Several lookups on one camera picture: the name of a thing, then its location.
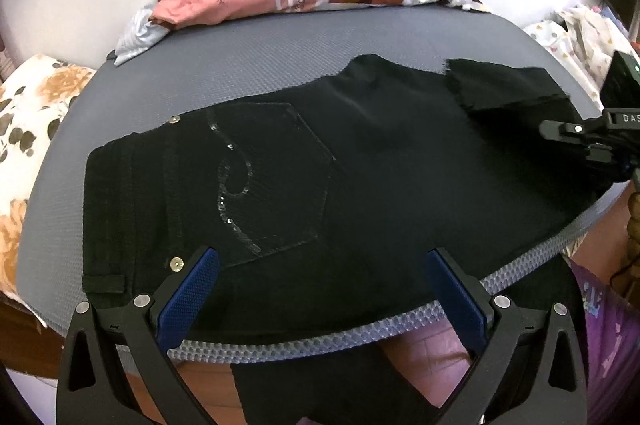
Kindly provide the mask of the white patterned cloth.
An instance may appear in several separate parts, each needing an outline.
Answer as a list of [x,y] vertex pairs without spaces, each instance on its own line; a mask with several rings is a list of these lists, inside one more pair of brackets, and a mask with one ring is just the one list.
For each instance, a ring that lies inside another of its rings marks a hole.
[[600,91],[616,51],[629,54],[634,64],[639,55],[615,23],[596,7],[569,7],[524,27],[524,32],[543,46],[578,82],[590,100],[602,110]]

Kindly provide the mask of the black trousers on legs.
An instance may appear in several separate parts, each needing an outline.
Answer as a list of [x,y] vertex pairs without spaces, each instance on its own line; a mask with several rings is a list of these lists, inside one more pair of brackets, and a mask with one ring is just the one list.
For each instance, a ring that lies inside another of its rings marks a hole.
[[[517,305],[570,308],[587,332],[582,297],[568,263],[556,257],[499,293]],[[320,356],[231,367],[250,424],[436,424],[433,405],[393,365],[379,343]]]

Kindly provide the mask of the black denim pants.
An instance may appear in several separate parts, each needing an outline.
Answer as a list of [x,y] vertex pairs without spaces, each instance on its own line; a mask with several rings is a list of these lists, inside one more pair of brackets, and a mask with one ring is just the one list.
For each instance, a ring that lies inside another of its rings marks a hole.
[[267,345],[429,303],[426,254],[485,278],[611,188],[541,137],[577,122],[541,68],[361,55],[340,73],[181,114],[88,157],[82,287],[99,308],[152,293],[201,246],[219,279],[194,341]]

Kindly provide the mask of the floral white orange pillow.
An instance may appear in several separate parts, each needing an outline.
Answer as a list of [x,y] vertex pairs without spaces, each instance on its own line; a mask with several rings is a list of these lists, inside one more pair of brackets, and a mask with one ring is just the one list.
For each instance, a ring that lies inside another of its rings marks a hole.
[[1,84],[1,293],[28,313],[16,271],[29,197],[55,133],[95,73],[36,54]]

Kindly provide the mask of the purple printed shirt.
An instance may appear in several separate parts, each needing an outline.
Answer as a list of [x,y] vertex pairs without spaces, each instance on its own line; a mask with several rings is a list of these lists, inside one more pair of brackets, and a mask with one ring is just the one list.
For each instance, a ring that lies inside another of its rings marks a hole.
[[639,311],[570,262],[582,292],[588,344],[588,423],[602,424],[639,373]]

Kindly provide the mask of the grey mesh mattress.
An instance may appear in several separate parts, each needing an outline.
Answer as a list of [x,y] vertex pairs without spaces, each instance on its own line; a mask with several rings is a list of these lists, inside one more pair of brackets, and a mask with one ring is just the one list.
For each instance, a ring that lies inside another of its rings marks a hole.
[[[335,75],[361,55],[439,74],[451,60],[541,68],[570,99],[578,119],[598,113],[540,44],[489,13],[442,6],[381,8],[271,15],[183,29],[125,65],[106,61],[55,133],[28,203],[18,256],[17,288],[26,303],[55,332],[65,333],[79,301],[90,301],[82,287],[82,243],[86,166],[96,148],[175,122],[184,113]],[[593,227],[622,193],[623,187],[612,182],[555,237],[478,279],[490,293],[521,280]],[[237,363],[322,355],[440,319],[442,309],[433,296],[394,317],[277,344],[194,341],[189,332],[174,356]]]

